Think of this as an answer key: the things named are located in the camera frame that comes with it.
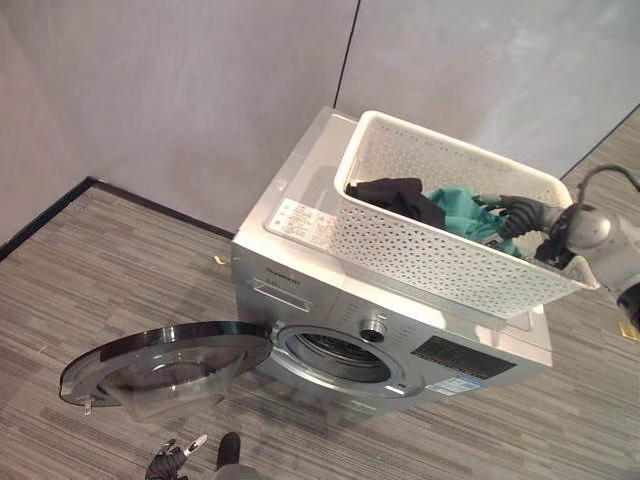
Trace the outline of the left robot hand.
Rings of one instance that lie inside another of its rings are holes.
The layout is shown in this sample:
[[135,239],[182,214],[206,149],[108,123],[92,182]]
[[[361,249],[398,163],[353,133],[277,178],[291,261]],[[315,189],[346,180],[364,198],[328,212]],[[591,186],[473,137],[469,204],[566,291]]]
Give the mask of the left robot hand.
[[154,455],[148,465],[146,479],[186,479],[180,476],[179,471],[186,463],[187,459],[208,441],[208,435],[202,434],[182,448],[177,444],[175,438],[166,441],[161,449]]

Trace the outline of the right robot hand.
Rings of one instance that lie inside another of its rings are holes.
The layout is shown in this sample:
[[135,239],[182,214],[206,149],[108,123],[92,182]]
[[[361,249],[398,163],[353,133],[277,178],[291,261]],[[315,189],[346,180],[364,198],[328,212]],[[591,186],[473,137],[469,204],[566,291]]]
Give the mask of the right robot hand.
[[502,239],[517,238],[530,231],[549,232],[564,211],[562,207],[522,196],[480,194],[473,196],[473,200],[487,211],[499,210],[499,215],[506,218],[497,230]]

